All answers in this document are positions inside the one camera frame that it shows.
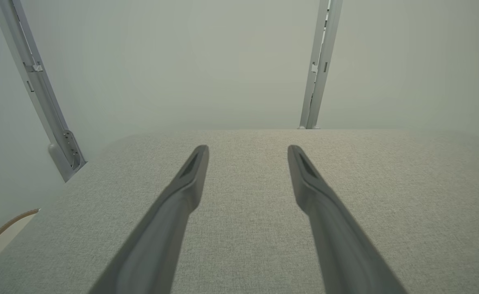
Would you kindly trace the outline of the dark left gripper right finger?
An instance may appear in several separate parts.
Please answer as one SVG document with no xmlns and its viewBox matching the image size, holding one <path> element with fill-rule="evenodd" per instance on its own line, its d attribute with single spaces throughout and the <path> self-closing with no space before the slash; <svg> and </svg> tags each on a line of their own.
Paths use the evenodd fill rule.
<svg viewBox="0 0 479 294">
<path fill-rule="evenodd" d="M 296 203 L 308 216 L 327 294 L 405 294 L 407 291 L 321 177 L 303 149 L 288 147 Z"/>
</svg>

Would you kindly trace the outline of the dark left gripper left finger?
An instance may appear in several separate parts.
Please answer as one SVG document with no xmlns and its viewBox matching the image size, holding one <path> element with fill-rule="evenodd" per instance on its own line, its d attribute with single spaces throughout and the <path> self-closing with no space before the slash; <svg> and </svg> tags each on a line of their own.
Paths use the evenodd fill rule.
<svg viewBox="0 0 479 294">
<path fill-rule="evenodd" d="M 190 214 L 198 207 L 209 160 L 197 146 L 90 289 L 91 294 L 168 294 Z"/>
</svg>

